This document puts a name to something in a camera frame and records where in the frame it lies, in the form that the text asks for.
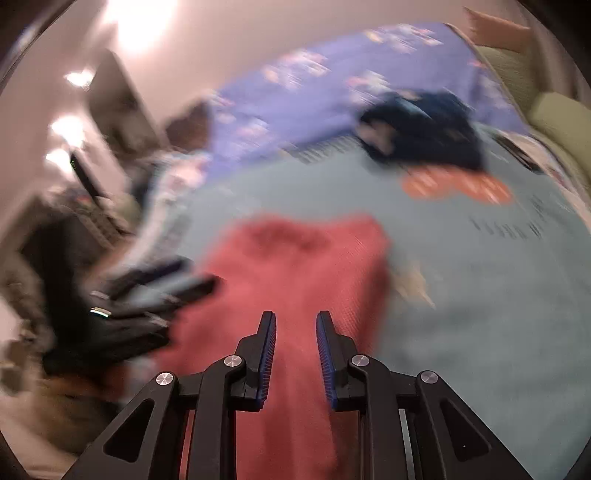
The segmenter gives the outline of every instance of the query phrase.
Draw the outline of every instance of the silver pivot bolt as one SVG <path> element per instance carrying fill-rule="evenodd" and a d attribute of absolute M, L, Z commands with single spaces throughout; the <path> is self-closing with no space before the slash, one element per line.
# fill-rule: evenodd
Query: silver pivot bolt
<path fill-rule="evenodd" d="M 353 363 L 356 367 L 367 367 L 369 365 L 369 358 L 365 355 L 355 355 L 351 359 L 351 363 Z"/>
<path fill-rule="evenodd" d="M 174 380 L 174 375 L 168 372 L 162 372 L 156 377 L 156 383 L 158 385 L 168 385 L 172 380 Z"/>
<path fill-rule="evenodd" d="M 425 383 L 435 383 L 437 380 L 439 380 L 439 377 L 437 376 L 437 374 L 435 372 L 431 372 L 430 370 L 425 370 L 421 374 L 421 380 L 423 380 Z"/>
<path fill-rule="evenodd" d="M 228 355 L 223 363 L 226 367 L 237 367 L 242 363 L 242 358 L 239 355 Z"/>

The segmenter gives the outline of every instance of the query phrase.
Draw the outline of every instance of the purple blanket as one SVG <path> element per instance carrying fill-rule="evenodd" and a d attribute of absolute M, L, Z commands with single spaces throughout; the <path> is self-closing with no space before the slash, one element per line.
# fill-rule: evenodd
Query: purple blanket
<path fill-rule="evenodd" d="M 400 24 L 294 50 L 215 92 L 208 176 L 349 134 L 381 94 L 405 89 L 450 90 L 474 121 L 527 133 L 494 75 L 451 28 Z"/>

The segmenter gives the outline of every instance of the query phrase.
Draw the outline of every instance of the bed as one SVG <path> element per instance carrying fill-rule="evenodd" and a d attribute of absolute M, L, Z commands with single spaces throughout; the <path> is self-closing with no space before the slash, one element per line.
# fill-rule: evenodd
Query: bed
<path fill-rule="evenodd" d="M 380 94 L 419 89 L 472 108 L 503 205 L 412 198 L 408 173 L 376 168 L 350 136 Z M 228 225 L 261 211 L 369 212 L 391 238 L 396 285 L 374 356 L 394 371 L 437 371 L 536 480 L 563 478 L 591 432 L 586 205 L 543 147 L 556 175 L 527 170 L 494 140 L 527 126 L 465 41 L 444 24 L 364 31 L 291 52 L 209 105 L 210 150 L 186 158 L 198 156 L 204 184 L 148 218 L 150 241 L 140 235 L 120 268 L 171 253 L 199 261 Z"/>

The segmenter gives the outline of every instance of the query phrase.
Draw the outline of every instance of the red cloth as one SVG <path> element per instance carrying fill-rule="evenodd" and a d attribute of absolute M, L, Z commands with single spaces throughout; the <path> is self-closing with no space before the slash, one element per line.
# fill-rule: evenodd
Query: red cloth
<path fill-rule="evenodd" d="M 238 478 L 327 479 L 343 468 L 350 451 L 342 444 L 356 424 L 350 414 L 329 418 L 316 315 L 329 310 L 337 331 L 368 352 L 389 288 L 387 248 L 367 216 L 324 225 L 264 217 L 231 231 L 209 257 L 204 270 L 222 277 L 222 287 L 183 309 L 157 359 L 160 370 L 202 371 L 253 334 L 264 310 L 275 312 L 267 402 L 259 413 L 236 414 Z"/>

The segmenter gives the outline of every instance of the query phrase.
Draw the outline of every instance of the orange cushion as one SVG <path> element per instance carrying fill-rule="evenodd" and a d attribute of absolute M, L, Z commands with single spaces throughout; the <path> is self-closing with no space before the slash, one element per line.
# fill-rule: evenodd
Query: orange cushion
<path fill-rule="evenodd" d="M 529 27 L 476 12 L 464 7 L 471 25 L 470 39 L 476 44 L 492 48 L 523 52 L 529 46 L 532 33 Z"/>

